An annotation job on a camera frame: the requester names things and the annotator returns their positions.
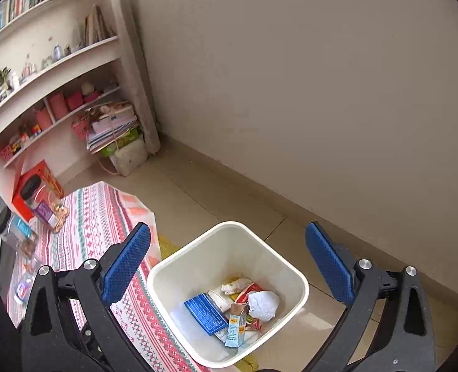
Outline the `red cardboard gift box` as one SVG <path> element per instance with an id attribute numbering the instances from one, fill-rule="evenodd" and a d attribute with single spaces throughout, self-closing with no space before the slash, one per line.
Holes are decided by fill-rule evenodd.
<path id="1" fill-rule="evenodd" d="M 45 160 L 41 160 L 31 169 L 15 178 L 11 203 L 27 222 L 33 218 L 33 212 L 26 204 L 30 197 L 37 201 L 44 200 L 47 204 L 49 204 L 50 199 L 64 198 L 64 189 Z"/>

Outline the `clear jar with blue label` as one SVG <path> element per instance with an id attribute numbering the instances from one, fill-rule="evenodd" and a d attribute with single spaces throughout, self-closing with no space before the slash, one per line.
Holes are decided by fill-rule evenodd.
<path id="1" fill-rule="evenodd" d="M 35 253 L 37 234 L 8 206 L 0 211 L 0 238 L 27 259 L 31 259 Z"/>

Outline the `red snack wrapper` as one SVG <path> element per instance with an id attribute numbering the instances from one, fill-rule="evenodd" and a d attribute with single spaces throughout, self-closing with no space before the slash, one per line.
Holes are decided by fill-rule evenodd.
<path id="1" fill-rule="evenodd" d="M 262 291 L 262 288 L 255 282 L 252 282 L 250 285 L 243 288 L 241 292 L 232 294 L 231 299 L 233 299 L 235 303 L 247 304 L 248 296 L 250 294 L 254 292 L 261 292 L 261 291 Z"/>

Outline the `stack of papers and folders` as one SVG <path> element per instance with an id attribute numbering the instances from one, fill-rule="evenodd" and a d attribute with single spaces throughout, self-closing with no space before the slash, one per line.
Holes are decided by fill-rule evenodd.
<path id="1" fill-rule="evenodd" d="M 134 106 L 126 101 L 106 103 L 88 111 L 86 148 L 91 154 L 108 157 L 142 136 Z"/>

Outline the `white sack on floor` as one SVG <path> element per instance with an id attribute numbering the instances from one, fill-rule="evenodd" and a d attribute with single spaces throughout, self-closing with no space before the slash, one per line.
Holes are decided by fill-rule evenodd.
<path id="1" fill-rule="evenodd" d="M 145 143 L 137 139 L 117 149 L 110 155 L 112 164 L 120 175 L 128 176 L 141 166 L 148 158 L 148 151 Z"/>

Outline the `white plastic trash bin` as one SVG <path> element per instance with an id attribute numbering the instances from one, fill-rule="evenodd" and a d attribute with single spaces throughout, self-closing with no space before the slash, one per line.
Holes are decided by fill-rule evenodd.
<path id="1" fill-rule="evenodd" d="M 222 334 L 209 336 L 184 306 L 207 293 L 228 316 L 232 294 L 252 282 L 280 298 L 270 321 L 253 319 L 244 344 L 229 348 Z M 305 276 L 247 226 L 223 222 L 154 266 L 148 275 L 148 294 L 162 321 L 181 348 L 210 371 L 229 370 L 271 339 L 306 304 Z"/>

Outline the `white bookshelf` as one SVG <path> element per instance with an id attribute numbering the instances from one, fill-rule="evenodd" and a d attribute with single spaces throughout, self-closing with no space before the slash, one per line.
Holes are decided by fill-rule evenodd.
<path id="1" fill-rule="evenodd" d="M 129 0 L 50 0 L 0 33 L 0 65 L 36 69 L 0 102 L 0 197 L 10 205 L 20 175 L 45 161 L 61 184 L 94 157 L 60 115 L 85 83 L 134 107 L 148 152 L 160 149 L 147 63 Z"/>

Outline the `blue snack packet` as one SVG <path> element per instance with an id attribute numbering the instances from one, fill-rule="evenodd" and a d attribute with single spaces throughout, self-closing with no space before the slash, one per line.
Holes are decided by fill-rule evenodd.
<path id="1" fill-rule="evenodd" d="M 184 302 L 184 306 L 209 336 L 228 327 L 224 313 L 207 293 L 190 298 Z"/>

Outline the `pink plastic basket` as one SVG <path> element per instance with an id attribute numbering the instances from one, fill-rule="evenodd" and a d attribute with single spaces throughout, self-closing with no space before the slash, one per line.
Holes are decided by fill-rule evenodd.
<path id="1" fill-rule="evenodd" d="M 73 121 L 71 128 L 79 140 L 86 140 L 88 131 L 90 130 L 90 120 L 83 117 Z"/>

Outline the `light blue drink carton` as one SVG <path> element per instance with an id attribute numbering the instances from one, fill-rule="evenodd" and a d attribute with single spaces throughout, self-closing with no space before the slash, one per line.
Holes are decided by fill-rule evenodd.
<path id="1" fill-rule="evenodd" d="M 229 312 L 227 337 L 225 346 L 239 348 L 244 343 L 247 322 L 247 308 L 245 303 L 233 303 Z"/>

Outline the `nut jar with purple label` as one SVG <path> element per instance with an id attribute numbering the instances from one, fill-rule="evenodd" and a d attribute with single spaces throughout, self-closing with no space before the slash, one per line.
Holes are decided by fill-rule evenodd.
<path id="1" fill-rule="evenodd" d="M 20 190 L 20 197 L 32 214 L 53 233 L 60 232 L 69 209 L 40 175 L 31 175 Z"/>

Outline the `patterned red green tablecloth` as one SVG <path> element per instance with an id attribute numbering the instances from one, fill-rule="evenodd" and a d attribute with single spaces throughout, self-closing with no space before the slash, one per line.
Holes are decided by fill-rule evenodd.
<path id="1" fill-rule="evenodd" d="M 45 233 L 45 260 L 20 324 L 25 371 L 198 371 L 152 303 L 149 271 L 160 261 L 153 213 L 135 196 L 105 182 L 65 199 L 60 233 Z M 122 299 L 101 300 L 99 260 L 138 223 L 151 232 L 149 250 Z"/>

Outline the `white tissue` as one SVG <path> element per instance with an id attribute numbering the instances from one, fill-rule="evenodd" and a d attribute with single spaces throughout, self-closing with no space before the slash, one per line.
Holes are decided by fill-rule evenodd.
<path id="1" fill-rule="evenodd" d="M 248 295 L 248 314 L 259 321 L 270 321 L 276 315 L 280 298 L 271 291 L 255 291 Z"/>

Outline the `clear plastic water bottle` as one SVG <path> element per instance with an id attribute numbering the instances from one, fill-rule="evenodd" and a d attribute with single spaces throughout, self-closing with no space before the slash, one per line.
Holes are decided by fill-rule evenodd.
<path id="1" fill-rule="evenodd" d="M 26 305 L 31 296 L 32 286 L 42 262 L 38 257 L 25 259 L 23 261 L 23 273 L 13 285 L 15 300 L 20 305 Z"/>

